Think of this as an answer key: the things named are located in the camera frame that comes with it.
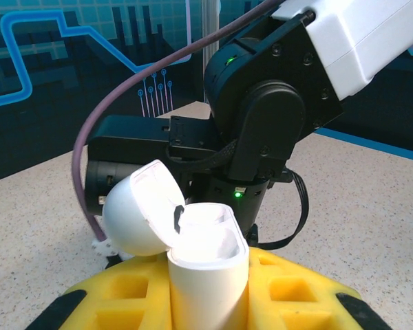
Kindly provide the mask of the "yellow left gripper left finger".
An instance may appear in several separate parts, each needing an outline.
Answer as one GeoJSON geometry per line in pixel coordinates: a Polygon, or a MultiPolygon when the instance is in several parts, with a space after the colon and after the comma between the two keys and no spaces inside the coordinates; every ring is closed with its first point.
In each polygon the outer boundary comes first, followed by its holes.
{"type": "Polygon", "coordinates": [[[28,329],[171,329],[167,257],[133,257],[69,288],[28,329]]]}

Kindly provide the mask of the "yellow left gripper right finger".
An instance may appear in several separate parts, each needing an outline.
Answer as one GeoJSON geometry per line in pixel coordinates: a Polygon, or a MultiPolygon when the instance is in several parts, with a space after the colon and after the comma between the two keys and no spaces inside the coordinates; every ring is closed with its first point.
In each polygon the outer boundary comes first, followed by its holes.
{"type": "Polygon", "coordinates": [[[255,247],[249,254],[247,329],[388,329],[357,291],[255,247]]]}

